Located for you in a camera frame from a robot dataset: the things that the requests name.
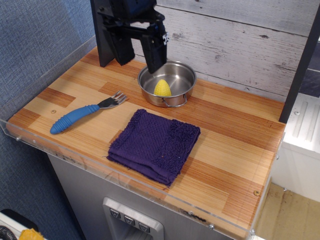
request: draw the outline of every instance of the fork tines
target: fork tines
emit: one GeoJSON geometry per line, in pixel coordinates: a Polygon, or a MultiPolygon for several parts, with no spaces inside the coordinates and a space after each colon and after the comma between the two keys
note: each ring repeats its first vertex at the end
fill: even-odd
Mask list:
{"type": "Polygon", "coordinates": [[[111,98],[114,99],[117,104],[121,104],[121,103],[123,103],[123,102],[126,100],[127,96],[124,95],[123,92],[118,91],[118,92],[117,92],[115,95],[113,95],[111,98]]]}

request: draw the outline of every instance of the white container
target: white container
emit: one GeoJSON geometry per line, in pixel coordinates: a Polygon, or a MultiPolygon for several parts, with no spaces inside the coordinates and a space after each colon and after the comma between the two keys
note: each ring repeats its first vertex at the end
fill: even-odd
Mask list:
{"type": "Polygon", "coordinates": [[[320,98],[298,94],[271,181],[320,202],[320,98]]]}

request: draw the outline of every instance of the white wooden wall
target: white wooden wall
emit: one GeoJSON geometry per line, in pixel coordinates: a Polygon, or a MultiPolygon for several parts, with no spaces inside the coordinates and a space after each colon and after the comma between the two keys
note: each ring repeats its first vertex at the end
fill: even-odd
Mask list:
{"type": "MultiPolygon", "coordinates": [[[[284,102],[320,0],[157,0],[169,60],[197,77],[284,102]]],[[[138,61],[145,61],[134,40],[138,61]]]]}

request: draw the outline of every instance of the folded towel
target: folded towel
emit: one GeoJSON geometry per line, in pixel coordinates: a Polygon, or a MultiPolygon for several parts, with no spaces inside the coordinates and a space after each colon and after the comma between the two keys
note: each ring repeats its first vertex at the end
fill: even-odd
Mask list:
{"type": "Polygon", "coordinates": [[[107,158],[170,186],[180,173],[200,134],[200,128],[138,109],[107,158]]]}

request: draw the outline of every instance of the button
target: button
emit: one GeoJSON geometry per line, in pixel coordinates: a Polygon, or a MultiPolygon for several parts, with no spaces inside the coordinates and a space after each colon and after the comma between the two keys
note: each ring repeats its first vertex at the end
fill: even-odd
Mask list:
{"type": "Polygon", "coordinates": [[[125,216],[124,216],[124,220],[125,220],[125,222],[126,222],[127,224],[130,224],[130,225],[132,225],[132,226],[136,225],[135,220],[132,219],[131,217],[128,217],[128,216],[125,215],[125,216]]]}
{"type": "Polygon", "coordinates": [[[113,210],[112,208],[110,208],[110,213],[112,216],[114,216],[115,218],[119,219],[120,218],[120,213],[117,212],[116,210],[113,210]]]}
{"type": "Polygon", "coordinates": [[[139,222],[139,228],[141,231],[145,232],[145,233],[150,233],[150,227],[148,227],[147,225],[142,224],[141,222],[139,222]]]}

